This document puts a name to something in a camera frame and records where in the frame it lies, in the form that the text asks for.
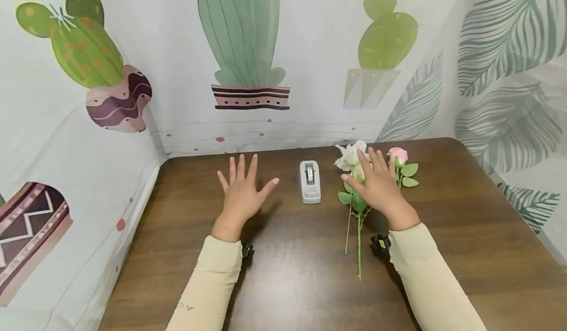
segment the brown table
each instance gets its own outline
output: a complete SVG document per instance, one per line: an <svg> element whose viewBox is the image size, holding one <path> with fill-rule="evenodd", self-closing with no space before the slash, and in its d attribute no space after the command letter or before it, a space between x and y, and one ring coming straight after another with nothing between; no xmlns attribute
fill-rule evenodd
<svg viewBox="0 0 567 331"><path fill-rule="evenodd" d="M403 189L489 331L567 330L567 275L466 148L448 138L374 144L402 146L419 163L421 185ZM243 240L254 255L243 266L229 306L227 331L418 330L402 285L363 228L362 282L355 229L344 255L347 207L332 147L261 152L261 181L281 183ZM113 291L101 331L162 331L222 208L216 171L229 155L183 157L161 168ZM320 167L322 201L303 205L301 160Z"/></svg>

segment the beige sleeve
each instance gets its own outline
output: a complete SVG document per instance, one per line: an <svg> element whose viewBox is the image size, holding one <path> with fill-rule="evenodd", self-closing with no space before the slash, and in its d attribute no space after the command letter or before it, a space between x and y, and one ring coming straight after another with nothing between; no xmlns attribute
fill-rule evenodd
<svg viewBox="0 0 567 331"><path fill-rule="evenodd" d="M390 261L424 331L486 331L424 224L389 235Z"/></svg>
<svg viewBox="0 0 567 331"><path fill-rule="evenodd" d="M166 331L221 331L242 265L242 244L205 239Z"/></svg>

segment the fabric backdrop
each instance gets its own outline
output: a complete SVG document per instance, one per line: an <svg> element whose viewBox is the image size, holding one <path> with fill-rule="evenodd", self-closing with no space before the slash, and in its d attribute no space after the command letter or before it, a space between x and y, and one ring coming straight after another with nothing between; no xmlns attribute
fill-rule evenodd
<svg viewBox="0 0 567 331"><path fill-rule="evenodd" d="M0 0L0 330L96 330L176 156L452 137L567 265L566 13Z"/></svg>

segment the pink dot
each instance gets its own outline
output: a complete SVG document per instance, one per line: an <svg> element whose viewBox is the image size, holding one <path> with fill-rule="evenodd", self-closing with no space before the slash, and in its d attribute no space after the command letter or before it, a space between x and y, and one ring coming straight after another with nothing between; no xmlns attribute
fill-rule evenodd
<svg viewBox="0 0 567 331"><path fill-rule="evenodd" d="M124 219L120 219L116 224L116 230L122 231L124 230L124 227L126 227L126 222L124 222Z"/></svg>

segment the white tape dispenser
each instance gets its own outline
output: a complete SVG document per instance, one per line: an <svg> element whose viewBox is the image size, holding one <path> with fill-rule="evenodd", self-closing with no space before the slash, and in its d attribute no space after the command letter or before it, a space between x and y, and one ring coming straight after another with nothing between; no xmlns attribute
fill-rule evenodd
<svg viewBox="0 0 567 331"><path fill-rule="evenodd" d="M301 184L301 201L303 204L321 202L321 180L319 179L316 161L306 160L299 164L299 183Z"/></svg>

